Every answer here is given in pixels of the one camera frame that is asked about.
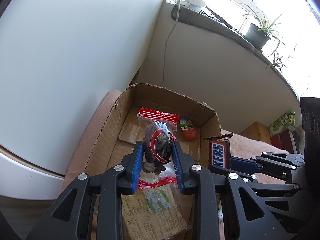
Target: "candy wrapper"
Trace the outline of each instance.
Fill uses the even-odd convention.
[[[159,176],[167,168],[173,168],[172,164],[166,164],[172,160],[171,144],[175,140],[179,115],[140,108],[138,120],[143,133],[142,170]]]
[[[180,126],[186,140],[192,141],[198,137],[198,131],[190,120],[181,119]]]
[[[230,137],[233,133],[206,138],[209,141],[209,169],[213,165],[231,169]]]

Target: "white appliance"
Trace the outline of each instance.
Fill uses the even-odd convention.
[[[201,8],[205,7],[203,0],[181,0],[180,4],[196,12],[200,12]]]
[[[100,102],[146,58],[162,1],[10,1],[0,17],[0,195],[60,194]]]

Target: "white device on windowsill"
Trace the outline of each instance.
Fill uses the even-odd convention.
[[[205,6],[203,0],[181,0],[180,4],[196,12],[200,12],[201,8]]]

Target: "cardboard box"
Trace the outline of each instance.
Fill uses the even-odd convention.
[[[220,122],[216,112],[209,106],[170,90],[138,83],[128,87],[116,100],[91,152],[88,153],[85,168],[77,170],[75,168],[77,158],[73,156],[70,164],[73,170],[77,170],[78,173],[86,172],[90,176],[104,173],[106,169],[119,164],[124,155],[131,153],[135,142],[142,139],[137,118],[140,107],[179,114],[180,118],[191,120],[198,130],[198,138],[190,142],[185,140],[179,125],[177,126],[176,138],[180,141],[185,153],[192,155],[196,162],[208,167],[209,144],[203,139],[221,135]],[[179,210],[184,220],[189,221],[193,196],[174,196],[174,191],[170,192],[170,190],[168,195],[170,198],[180,198],[180,202],[177,207],[174,207],[174,210]],[[124,219],[129,218],[129,209],[129,206],[123,207]],[[180,233],[179,238],[183,239],[184,233]]]
[[[292,132],[290,132],[288,129],[284,130],[282,133],[280,133],[280,139],[283,150],[286,150],[289,153],[297,154],[297,148]]]
[[[247,129],[242,131],[240,135],[255,141],[261,141],[271,145],[268,128],[259,122],[254,122]]]

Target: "green leaf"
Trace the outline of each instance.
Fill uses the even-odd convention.
[[[267,26],[268,26],[268,18],[266,17],[266,15],[265,14],[263,14],[263,24],[264,24],[264,28],[267,28]]]
[[[264,70],[266,70],[267,68],[273,66],[273,64],[269,64],[268,66],[266,66],[266,68]]]
[[[274,23],[280,18],[281,15],[282,15],[282,14],[280,14],[280,15],[270,24],[269,28],[274,25]]]
[[[260,28],[262,28],[263,27],[262,22],[260,20],[260,17],[258,16],[258,14],[254,10],[252,10],[252,8],[249,5],[247,5],[245,3],[240,3],[240,4],[243,4],[251,9],[251,11],[254,13],[254,15],[252,15],[252,16],[259,22]]]

